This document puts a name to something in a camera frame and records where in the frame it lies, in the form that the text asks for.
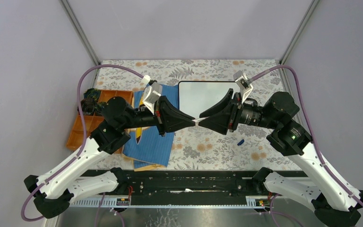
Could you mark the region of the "blue marker cap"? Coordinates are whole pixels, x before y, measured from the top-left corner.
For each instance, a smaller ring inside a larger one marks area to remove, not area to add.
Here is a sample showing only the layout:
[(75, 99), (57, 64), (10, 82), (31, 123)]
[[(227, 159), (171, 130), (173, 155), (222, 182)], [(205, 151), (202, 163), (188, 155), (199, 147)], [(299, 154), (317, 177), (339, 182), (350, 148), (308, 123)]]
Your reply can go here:
[(237, 143), (238, 146), (241, 146), (244, 143), (244, 140), (241, 140)]

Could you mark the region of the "blue capped whiteboard marker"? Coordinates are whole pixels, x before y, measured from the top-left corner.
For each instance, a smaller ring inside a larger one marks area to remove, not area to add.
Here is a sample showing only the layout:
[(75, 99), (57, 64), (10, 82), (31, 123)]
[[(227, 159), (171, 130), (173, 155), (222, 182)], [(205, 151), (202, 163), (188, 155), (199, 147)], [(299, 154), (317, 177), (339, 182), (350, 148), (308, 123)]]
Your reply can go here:
[(197, 119), (193, 119), (192, 121), (194, 121), (195, 123), (199, 123), (203, 120), (207, 119), (207, 117), (202, 117), (202, 118), (197, 118)]

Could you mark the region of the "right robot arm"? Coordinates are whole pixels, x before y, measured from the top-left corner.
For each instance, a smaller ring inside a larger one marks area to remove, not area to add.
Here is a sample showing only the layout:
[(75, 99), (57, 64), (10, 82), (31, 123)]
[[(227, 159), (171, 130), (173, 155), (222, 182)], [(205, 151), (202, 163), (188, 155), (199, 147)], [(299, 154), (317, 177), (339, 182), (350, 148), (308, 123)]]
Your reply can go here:
[(254, 176), (256, 194), (281, 194), (311, 211), (326, 226), (353, 227), (363, 207), (363, 190), (348, 183), (326, 158), (316, 151), (312, 136), (293, 120), (299, 106), (287, 92), (276, 92), (264, 106), (243, 102), (239, 93), (229, 89), (214, 106), (200, 114), (199, 126), (221, 134), (233, 131), (239, 124), (271, 129), (270, 145), (300, 167), (311, 179), (307, 186), (284, 178), (269, 168), (261, 168)]

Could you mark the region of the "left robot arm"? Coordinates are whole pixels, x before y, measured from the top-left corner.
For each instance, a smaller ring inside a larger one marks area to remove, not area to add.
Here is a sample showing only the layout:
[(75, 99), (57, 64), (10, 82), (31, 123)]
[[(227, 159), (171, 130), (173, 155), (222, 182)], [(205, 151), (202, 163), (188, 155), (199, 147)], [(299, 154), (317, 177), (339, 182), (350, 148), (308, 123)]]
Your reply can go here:
[(123, 97), (116, 96), (107, 101), (101, 114), (103, 122), (72, 155), (47, 173), (24, 180), (30, 192), (28, 199), (42, 217), (56, 217), (70, 204), (92, 195), (126, 192), (128, 180), (118, 167), (84, 180), (80, 177), (125, 145), (130, 140), (128, 129), (155, 126), (160, 135), (165, 135), (195, 125), (193, 117), (178, 110), (165, 96), (155, 101), (153, 111), (133, 108)]

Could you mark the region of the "black framed whiteboard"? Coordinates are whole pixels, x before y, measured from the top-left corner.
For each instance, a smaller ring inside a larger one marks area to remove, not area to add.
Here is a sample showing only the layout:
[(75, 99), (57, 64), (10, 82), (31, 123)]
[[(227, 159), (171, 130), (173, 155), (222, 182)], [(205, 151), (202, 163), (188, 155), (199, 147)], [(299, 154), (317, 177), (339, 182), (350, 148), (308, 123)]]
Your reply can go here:
[(181, 81), (178, 84), (179, 109), (194, 118), (218, 103), (233, 89), (239, 92), (240, 88), (231, 81)]

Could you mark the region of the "blue pikachu cloth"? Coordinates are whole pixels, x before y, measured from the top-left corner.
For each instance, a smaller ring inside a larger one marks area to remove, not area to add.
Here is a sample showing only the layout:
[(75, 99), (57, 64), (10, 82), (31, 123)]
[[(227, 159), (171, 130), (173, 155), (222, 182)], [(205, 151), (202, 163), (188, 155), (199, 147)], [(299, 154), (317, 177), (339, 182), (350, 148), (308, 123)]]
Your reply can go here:
[(129, 129), (130, 140), (124, 145), (122, 156), (130, 159), (135, 171), (167, 167), (173, 146), (174, 133), (159, 135), (155, 126)]

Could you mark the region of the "floral tablecloth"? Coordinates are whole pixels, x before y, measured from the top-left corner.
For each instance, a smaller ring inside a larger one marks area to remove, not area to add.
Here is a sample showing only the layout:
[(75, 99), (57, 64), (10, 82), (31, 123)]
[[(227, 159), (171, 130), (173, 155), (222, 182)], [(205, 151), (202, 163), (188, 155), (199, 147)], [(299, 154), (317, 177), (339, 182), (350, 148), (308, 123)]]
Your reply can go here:
[[(93, 87), (104, 90), (141, 91), (137, 73), (164, 85), (181, 81), (231, 81), (241, 70), (249, 77), (276, 66), (276, 60), (107, 60), (107, 67), (89, 73)], [(266, 139), (270, 130), (238, 126), (222, 135), (202, 127), (177, 131), (168, 170), (273, 170), (297, 171), (299, 167), (275, 151)], [(244, 140), (241, 146), (237, 143)]]

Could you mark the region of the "dark rolled fabric middle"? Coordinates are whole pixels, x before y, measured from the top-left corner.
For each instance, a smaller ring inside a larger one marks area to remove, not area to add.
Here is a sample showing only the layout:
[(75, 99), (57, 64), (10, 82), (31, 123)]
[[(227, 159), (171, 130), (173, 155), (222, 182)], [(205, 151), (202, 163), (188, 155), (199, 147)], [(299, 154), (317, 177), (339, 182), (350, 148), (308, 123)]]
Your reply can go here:
[(95, 103), (95, 116), (102, 116), (102, 110), (106, 107), (106, 102)]

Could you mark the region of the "dark rolled fabric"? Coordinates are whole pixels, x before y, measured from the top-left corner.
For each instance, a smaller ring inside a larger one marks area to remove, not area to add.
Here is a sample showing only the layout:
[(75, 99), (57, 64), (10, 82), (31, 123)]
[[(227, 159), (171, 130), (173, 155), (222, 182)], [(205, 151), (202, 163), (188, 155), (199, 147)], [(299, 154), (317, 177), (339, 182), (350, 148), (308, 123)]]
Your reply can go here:
[(81, 100), (81, 110), (84, 116), (94, 115), (95, 112), (95, 100), (93, 99), (83, 99)]
[(106, 107), (106, 102), (95, 103), (95, 116), (102, 116), (102, 110)]
[(84, 99), (93, 99), (97, 102), (100, 95), (101, 95), (101, 90), (97, 88), (90, 88), (84, 92), (83, 97)]

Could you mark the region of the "wooden compartment tray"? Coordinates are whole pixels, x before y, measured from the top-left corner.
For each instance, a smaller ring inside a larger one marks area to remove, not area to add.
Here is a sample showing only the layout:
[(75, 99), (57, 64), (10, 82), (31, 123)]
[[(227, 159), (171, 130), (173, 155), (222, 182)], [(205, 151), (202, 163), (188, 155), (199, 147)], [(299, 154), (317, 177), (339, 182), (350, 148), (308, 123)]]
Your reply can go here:
[[(133, 104), (134, 93), (132, 91), (120, 91), (120, 90), (101, 90), (101, 95), (98, 102), (107, 102), (115, 96), (120, 96), (124, 98), (129, 104)], [(73, 124), (72, 130), (70, 131), (68, 141), (66, 143), (66, 148), (75, 151), (83, 143), (84, 131), (86, 131), (86, 136), (89, 137), (91, 132), (95, 130), (100, 123), (104, 121), (103, 116), (84, 116), (85, 126), (82, 124), (82, 119), (80, 114), (77, 115), (75, 122)]]

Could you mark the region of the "dark rolled fabric top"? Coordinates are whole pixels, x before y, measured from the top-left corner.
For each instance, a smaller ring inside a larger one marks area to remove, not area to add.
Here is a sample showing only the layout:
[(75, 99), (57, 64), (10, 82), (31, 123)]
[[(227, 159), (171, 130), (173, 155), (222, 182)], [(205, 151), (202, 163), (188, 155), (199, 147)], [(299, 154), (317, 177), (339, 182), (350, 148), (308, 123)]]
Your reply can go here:
[(84, 92), (83, 97), (84, 99), (93, 99), (97, 102), (100, 95), (101, 95), (101, 90), (97, 88), (90, 88)]

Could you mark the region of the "dark rolled fabric left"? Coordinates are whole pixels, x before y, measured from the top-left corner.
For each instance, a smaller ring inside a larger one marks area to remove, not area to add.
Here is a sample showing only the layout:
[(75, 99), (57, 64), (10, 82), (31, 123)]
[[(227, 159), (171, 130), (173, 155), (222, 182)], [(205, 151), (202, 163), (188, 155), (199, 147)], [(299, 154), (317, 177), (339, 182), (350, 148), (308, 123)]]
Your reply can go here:
[(81, 100), (81, 110), (84, 116), (94, 115), (95, 112), (95, 100), (93, 99), (83, 99)]

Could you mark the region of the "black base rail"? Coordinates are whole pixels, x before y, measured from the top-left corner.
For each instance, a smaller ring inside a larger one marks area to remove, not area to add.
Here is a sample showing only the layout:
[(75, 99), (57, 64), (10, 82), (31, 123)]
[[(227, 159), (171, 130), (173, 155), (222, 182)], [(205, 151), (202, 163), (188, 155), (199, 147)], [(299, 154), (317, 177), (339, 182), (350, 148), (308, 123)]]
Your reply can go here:
[(271, 192), (255, 182), (254, 171), (125, 171), (126, 185), (109, 195), (132, 205), (244, 205), (247, 196), (269, 200)]

